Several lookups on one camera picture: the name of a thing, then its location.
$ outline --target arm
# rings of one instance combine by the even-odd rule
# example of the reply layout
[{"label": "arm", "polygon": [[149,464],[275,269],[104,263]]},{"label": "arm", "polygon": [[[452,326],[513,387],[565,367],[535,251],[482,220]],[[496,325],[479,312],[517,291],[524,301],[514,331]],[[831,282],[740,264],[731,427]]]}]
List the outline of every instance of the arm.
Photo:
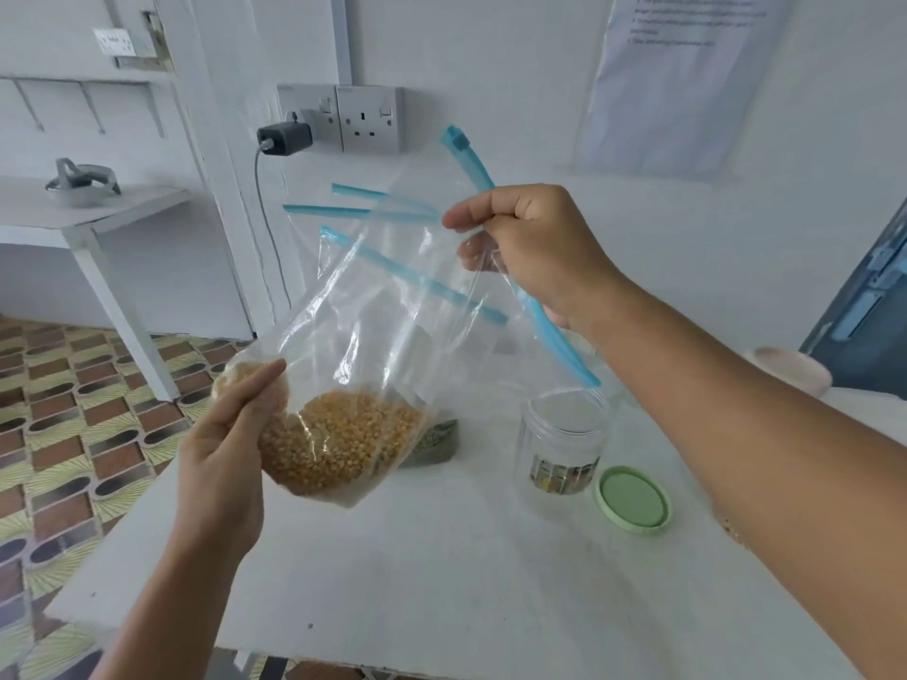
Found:
[{"label": "arm", "polygon": [[93,680],[200,680],[233,576],[264,519],[258,435],[279,407],[286,364],[217,399],[180,446],[180,502],[161,562]]},{"label": "arm", "polygon": [[569,194],[505,187],[445,224],[593,342],[747,546],[873,680],[907,667],[907,449],[764,374],[632,284]]}]

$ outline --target green lid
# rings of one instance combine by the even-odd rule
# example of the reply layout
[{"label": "green lid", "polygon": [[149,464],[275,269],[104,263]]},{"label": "green lid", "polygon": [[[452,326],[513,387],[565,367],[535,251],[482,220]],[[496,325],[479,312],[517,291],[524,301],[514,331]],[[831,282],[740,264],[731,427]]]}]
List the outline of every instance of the green lid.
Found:
[{"label": "green lid", "polygon": [[671,501],[655,480],[626,465],[601,473],[595,500],[615,525],[635,534],[654,534],[671,520]]}]

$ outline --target white wall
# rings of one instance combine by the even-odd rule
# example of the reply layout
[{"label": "white wall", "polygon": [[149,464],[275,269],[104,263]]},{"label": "white wall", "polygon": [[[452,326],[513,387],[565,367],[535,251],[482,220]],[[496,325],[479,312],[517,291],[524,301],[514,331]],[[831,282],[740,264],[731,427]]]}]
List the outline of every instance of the white wall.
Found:
[{"label": "white wall", "polygon": [[[328,0],[192,5],[231,151],[252,147],[251,121],[277,116],[274,82],[335,81]],[[711,184],[572,173],[609,5],[350,0],[354,78],[407,89],[410,147],[454,122],[498,184],[567,186],[625,271],[730,345],[799,346],[907,195],[907,0],[800,0]],[[235,56],[257,64],[237,72]],[[269,216],[287,223],[285,197],[327,202],[330,181],[384,187],[395,166],[268,161]],[[249,170],[239,184],[248,199]]]},{"label": "white wall", "polygon": [[[92,28],[110,25],[102,0],[2,5],[0,76],[154,81],[163,136],[142,88],[89,84],[107,131],[102,135],[77,85],[24,82],[41,133],[9,81],[0,80],[0,176],[50,179],[54,159],[69,157],[112,167],[120,181],[188,188],[189,204],[103,235],[102,248],[149,330],[250,337],[221,218],[189,145],[171,77],[120,71],[100,54]],[[0,245],[0,313],[110,324],[71,254],[55,248]]]}]

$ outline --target table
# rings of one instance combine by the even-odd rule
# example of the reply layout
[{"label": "table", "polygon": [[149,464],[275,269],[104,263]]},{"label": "table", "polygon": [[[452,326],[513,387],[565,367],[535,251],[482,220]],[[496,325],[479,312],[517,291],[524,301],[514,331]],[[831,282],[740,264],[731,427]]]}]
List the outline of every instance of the table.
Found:
[{"label": "table", "polygon": [[[828,401],[907,441],[907,403]],[[398,470],[353,510],[265,478],[265,526],[217,637],[225,648],[445,678],[858,680],[841,651],[735,544],[644,411],[623,406],[606,448],[657,478],[671,527],[638,537],[591,495],[561,522],[513,495],[515,418],[463,422],[448,464]],[[110,631],[160,557],[175,514],[168,468],[51,603]]]},{"label": "table", "polygon": [[101,306],[158,400],[179,393],[167,366],[145,331],[98,244],[97,236],[189,200],[183,188],[121,186],[122,195],[104,206],[62,207],[49,199],[37,178],[0,177],[0,243],[68,248]]}]

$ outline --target clear plastic jar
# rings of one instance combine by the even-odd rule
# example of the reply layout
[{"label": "clear plastic jar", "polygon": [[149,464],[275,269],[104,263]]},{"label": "clear plastic jar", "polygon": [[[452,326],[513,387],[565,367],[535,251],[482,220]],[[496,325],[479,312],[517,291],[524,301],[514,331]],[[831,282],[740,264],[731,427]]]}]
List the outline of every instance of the clear plastic jar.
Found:
[{"label": "clear plastic jar", "polygon": [[598,391],[571,391],[522,407],[516,482],[526,498],[545,502],[578,494],[592,481],[608,438],[611,407]]}]

